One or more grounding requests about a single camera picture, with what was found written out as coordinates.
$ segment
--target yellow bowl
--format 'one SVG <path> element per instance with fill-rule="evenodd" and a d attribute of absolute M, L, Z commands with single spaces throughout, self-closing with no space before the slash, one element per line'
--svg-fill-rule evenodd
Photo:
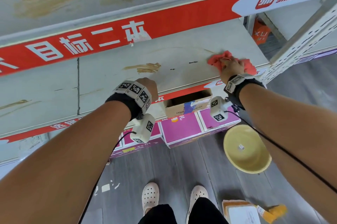
<path fill-rule="evenodd" d="M 223 140 L 230 162 L 246 173 L 260 173 L 268 168 L 272 157 L 259 134 L 246 124 L 230 128 Z"/>

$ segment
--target foot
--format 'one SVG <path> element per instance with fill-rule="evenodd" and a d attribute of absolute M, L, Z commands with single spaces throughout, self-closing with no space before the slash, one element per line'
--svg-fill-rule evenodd
<path fill-rule="evenodd" d="M 189 215 L 192 211 L 193 205 L 196 203 L 196 200 L 199 197 L 208 198 L 208 193 L 207 193 L 207 190 L 203 186 L 197 185 L 192 189 L 191 199 L 190 199 L 190 208 L 187 213 L 186 224 L 188 224 Z"/>
<path fill-rule="evenodd" d="M 154 182 L 148 183 L 143 189 L 141 195 L 141 202 L 143 204 L 143 216 L 153 207 L 159 203 L 159 188 Z"/>

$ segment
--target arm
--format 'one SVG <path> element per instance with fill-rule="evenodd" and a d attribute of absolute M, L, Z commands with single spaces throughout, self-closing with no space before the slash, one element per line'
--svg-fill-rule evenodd
<path fill-rule="evenodd" d="M 158 97 L 154 81 L 137 81 Z M 32 153 L 0 181 L 0 223 L 78 223 L 130 118 L 124 103 L 104 103 Z"/>
<path fill-rule="evenodd" d="M 225 83 L 243 73 L 242 63 L 225 61 Z M 242 88 L 240 101 L 254 125 L 337 188 L 337 114 L 281 96 L 255 84 Z M 327 221 L 337 219 L 337 195 L 295 160 L 262 138 L 289 183 Z"/>

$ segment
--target cleaning rag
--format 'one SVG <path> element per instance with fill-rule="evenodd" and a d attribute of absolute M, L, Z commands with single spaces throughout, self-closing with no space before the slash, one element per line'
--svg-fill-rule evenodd
<path fill-rule="evenodd" d="M 214 67 L 216 67 L 220 72 L 222 71 L 223 67 L 225 66 L 224 63 L 222 63 L 220 61 L 220 59 L 227 59 L 230 60 L 230 58 L 232 57 L 232 53 L 230 51 L 224 51 L 223 54 L 217 54 L 217 55 L 213 55 L 208 61 L 207 63 L 209 65 L 212 65 Z M 243 59 L 241 60 L 243 61 L 243 63 L 245 64 L 245 73 L 250 74 L 252 76 L 256 75 L 256 68 L 253 66 L 253 64 L 251 64 L 249 59 Z"/>

